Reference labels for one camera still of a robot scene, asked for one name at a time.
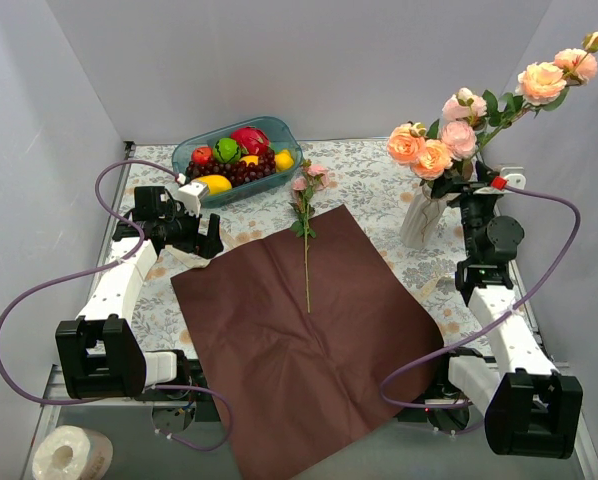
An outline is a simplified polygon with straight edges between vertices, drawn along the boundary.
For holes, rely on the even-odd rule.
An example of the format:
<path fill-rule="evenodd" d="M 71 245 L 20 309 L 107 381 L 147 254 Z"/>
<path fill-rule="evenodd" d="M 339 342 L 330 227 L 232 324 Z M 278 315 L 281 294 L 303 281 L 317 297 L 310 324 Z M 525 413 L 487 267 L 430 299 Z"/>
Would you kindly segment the pale pink rose stem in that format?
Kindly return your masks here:
<path fill-rule="evenodd" d="M 462 87 L 444 104 L 442 117 L 445 124 L 440 139 L 450 149 L 458 171 L 465 180 L 473 173 L 472 158 L 477 151 L 476 132 L 485 126 L 487 103 L 485 99 Z"/>

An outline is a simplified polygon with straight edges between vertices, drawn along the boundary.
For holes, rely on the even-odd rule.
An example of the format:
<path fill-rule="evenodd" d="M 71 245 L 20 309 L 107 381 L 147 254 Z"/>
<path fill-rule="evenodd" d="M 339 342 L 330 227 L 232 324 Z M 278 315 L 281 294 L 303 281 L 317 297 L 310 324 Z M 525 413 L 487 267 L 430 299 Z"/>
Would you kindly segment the peach rose stem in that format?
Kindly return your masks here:
<path fill-rule="evenodd" d="M 387 152 L 424 182 L 440 178 L 453 166 L 448 146 L 437 139 L 427 139 L 426 127 L 420 122 L 396 127 L 388 138 Z"/>
<path fill-rule="evenodd" d="M 514 91 L 496 98 L 485 91 L 486 120 L 490 127 L 477 135 L 479 156 L 485 147 L 503 130 L 510 128 L 523 116 L 556 110 L 568 93 L 592 81 L 598 73 L 598 31 L 584 36 L 580 48 L 567 48 L 555 54 L 552 61 L 534 62 L 517 75 Z"/>

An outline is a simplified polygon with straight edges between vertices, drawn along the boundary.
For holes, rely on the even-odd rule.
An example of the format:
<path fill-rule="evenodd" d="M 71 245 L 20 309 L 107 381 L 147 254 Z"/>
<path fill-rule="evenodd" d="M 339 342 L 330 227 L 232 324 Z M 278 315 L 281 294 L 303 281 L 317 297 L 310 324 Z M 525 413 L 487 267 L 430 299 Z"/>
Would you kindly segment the small pink rose stem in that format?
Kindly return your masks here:
<path fill-rule="evenodd" d="M 311 312 L 310 273 L 309 273 L 309 240 L 316 237 L 316 232 L 310 225 L 315 215 L 312 200 L 318 191 L 329 184 L 327 169 L 304 159 L 301 163 L 299 175 L 292 182 L 292 202 L 290 203 L 296 219 L 290 230 L 297 238 L 303 240 L 305 299 L 307 312 Z"/>

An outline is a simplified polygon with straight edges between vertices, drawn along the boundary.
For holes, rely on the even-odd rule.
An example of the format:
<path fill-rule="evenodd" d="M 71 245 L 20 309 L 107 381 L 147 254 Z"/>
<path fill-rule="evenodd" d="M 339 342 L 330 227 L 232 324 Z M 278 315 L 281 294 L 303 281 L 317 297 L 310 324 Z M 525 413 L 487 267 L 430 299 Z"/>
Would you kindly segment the dark red wrapping paper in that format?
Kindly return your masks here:
<path fill-rule="evenodd" d="M 172 278 L 246 479 L 289 479 L 419 397 L 441 348 L 433 318 L 345 207 Z"/>

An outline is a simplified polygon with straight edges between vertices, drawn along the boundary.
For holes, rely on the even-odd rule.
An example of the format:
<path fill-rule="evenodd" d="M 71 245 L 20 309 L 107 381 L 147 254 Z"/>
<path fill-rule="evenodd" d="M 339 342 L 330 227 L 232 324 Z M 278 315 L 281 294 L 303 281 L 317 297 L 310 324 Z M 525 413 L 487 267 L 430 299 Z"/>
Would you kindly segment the cream printed ribbon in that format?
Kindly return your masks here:
<path fill-rule="evenodd" d="M 203 269 L 210 264 L 208 259 L 204 259 L 192 253 L 186 253 L 171 245 L 166 247 L 166 251 L 188 269 Z"/>

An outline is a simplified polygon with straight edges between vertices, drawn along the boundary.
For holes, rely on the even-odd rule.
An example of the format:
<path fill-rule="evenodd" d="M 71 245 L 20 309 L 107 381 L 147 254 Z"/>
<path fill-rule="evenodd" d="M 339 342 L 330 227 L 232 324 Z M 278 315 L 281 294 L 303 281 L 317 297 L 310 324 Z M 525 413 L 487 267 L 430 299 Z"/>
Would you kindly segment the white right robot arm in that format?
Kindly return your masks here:
<path fill-rule="evenodd" d="M 543 352 L 526 324 L 514 292 L 510 264 L 525 232 L 517 220 L 495 211 L 506 192 L 521 192 L 520 167 L 475 165 L 476 177 L 443 177 L 433 187 L 460 211 L 466 258 L 455 286 L 485 331 L 497 367 L 464 347 L 431 373 L 443 397 L 462 391 L 484 418 L 490 449 L 498 455 L 567 459 L 575 446 L 583 389 Z"/>

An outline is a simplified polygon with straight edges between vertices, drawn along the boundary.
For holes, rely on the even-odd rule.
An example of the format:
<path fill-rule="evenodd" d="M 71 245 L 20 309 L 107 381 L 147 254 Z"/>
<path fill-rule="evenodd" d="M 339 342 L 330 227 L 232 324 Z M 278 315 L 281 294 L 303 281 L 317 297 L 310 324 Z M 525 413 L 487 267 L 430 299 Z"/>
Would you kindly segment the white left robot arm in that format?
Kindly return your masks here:
<path fill-rule="evenodd" d="M 137 397 L 156 386 L 172 400 L 192 386 L 180 350 L 145 353 L 130 322 L 142 286 L 165 248 L 210 260 L 222 252 L 220 218 L 199 228 L 201 203 L 210 193 L 198 181 L 171 194 L 160 186 L 140 187 L 134 206 L 119 217 L 112 235 L 111 268 L 106 270 L 76 319 L 55 332 L 67 393 L 75 400 Z"/>

